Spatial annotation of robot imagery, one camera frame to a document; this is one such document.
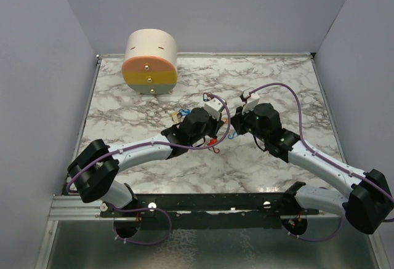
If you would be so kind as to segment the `yellow tag key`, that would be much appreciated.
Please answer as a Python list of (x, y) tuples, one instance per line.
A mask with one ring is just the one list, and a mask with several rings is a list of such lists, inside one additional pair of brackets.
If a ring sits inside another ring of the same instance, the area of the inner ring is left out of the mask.
[(178, 113), (173, 112), (173, 113), (171, 114), (171, 116), (172, 116), (172, 120), (173, 120), (174, 123), (178, 123), (178, 122), (180, 121), (180, 118), (179, 118), (179, 114), (178, 114)]

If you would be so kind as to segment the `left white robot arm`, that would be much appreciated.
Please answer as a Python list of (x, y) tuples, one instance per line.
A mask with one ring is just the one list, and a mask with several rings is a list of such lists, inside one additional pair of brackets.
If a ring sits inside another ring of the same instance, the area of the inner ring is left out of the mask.
[(94, 140), (68, 166), (71, 184), (82, 202), (101, 199), (112, 204), (120, 215), (130, 216), (137, 198), (130, 186), (115, 180), (118, 172), (183, 155), (206, 136), (215, 139), (224, 125), (222, 111), (207, 106), (194, 108), (180, 123), (139, 143), (110, 146), (102, 139)]

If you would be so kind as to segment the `black tag key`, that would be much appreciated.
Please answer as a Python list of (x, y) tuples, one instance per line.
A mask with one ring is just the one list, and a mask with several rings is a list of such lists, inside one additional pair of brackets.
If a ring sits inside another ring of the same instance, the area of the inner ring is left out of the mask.
[(204, 93), (203, 94), (203, 101), (208, 102), (212, 99), (212, 96), (209, 93)]

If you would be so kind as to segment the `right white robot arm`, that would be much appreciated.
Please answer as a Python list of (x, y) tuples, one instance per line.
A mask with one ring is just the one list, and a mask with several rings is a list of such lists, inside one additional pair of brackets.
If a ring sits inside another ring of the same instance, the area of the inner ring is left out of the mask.
[(263, 150), (286, 163), (299, 166), (321, 178), (332, 190), (297, 183), (283, 198), (284, 210), (297, 214), (319, 209), (342, 215), (358, 231), (371, 235), (393, 210), (391, 192), (383, 173), (346, 165), (303, 142), (300, 135), (282, 127), (279, 113), (269, 103), (245, 104), (236, 109), (231, 125), (239, 135), (261, 140)]

